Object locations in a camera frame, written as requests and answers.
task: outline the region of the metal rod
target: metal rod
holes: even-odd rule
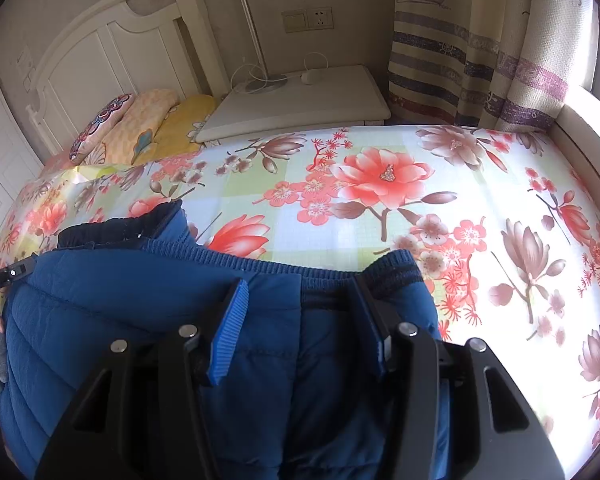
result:
[[[251,15],[251,9],[249,8],[249,3],[247,0],[240,0],[242,4],[242,8],[244,9],[244,15],[247,18],[247,25],[249,25],[249,32],[251,33],[251,39],[253,41],[253,46],[256,49],[256,56],[258,56],[258,62],[260,63],[260,67],[262,72],[264,73],[263,79],[269,79],[269,72],[267,71],[267,64],[264,62],[264,55],[262,53],[262,47],[260,46],[260,40],[258,39],[258,31],[256,30],[256,26],[253,23],[253,17]]]

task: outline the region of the white nightstand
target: white nightstand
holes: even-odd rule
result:
[[[270,92],[231,92],[196,141],[256,132],[269,135],[334,126],[381,126],[391,116],[376,82],[362,65],[324,69],[322,79],[313,85],[294,77],[299,74],[287,74],[288,82]]]

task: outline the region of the white headboard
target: white headboard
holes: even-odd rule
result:
[[[171,88],[183,100],[209,88],[219,99],[230,90],[204,0],[176,0],[149,16],[134,13],[126,1],[102,0],[82,12],[37,66],[31,87],[40,109],[29,105],[27,112],[53,155],[119,94]],[[181,29],[179,18],[186,27]],[[187,29],[195,62],[181,33]]]

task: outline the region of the yellow pillow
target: yellow pillow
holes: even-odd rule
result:
[[[177,103],[178,94],[173,90],[142,92],[122,120],[102,139],[105,163],[133,163],[140,151],[152,142],[164,115]]]
[[[199,150],[200,145],[193,140],[217,107],[216,100],[209,95],[194,95],[174,106],[164,118],[154,141],[142,150],[134,164]]]

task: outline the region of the bedspread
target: bedspread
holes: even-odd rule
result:
[[[25,186],[0,267],[179,198],[198,243],[237,256],[360,270],[410,250],[443,337],[487,341],[568,478],[600,443],[600,213],[545,136],[360,126],[78,167]]]

